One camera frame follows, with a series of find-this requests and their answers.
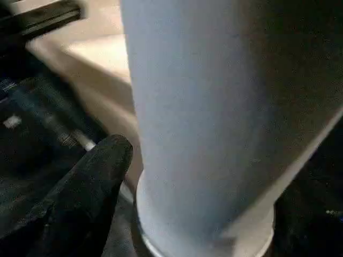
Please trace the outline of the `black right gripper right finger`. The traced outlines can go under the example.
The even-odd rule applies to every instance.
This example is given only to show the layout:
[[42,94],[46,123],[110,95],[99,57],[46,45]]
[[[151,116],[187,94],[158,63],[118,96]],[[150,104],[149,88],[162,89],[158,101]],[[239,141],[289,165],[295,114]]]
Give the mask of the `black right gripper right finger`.
[[342,153],[317,153],[277,200],[273,256],[342,256]]

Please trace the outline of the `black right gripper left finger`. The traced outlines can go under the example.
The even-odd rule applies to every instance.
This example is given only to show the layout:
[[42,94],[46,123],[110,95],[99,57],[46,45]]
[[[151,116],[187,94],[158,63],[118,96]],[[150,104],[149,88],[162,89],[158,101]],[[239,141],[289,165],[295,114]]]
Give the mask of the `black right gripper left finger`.
[[132,156],[122,135],[100,141],[1,236],[1,256],[101,256]]

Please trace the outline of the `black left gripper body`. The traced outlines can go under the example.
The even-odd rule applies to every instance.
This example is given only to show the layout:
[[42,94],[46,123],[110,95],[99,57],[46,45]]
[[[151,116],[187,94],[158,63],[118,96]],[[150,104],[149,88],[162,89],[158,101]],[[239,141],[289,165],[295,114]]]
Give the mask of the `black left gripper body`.
[[80,20],[79,5],[45,5],[14,13],[1,6],[1,184],[78,160],[107,136],[71,86],[26,44]]

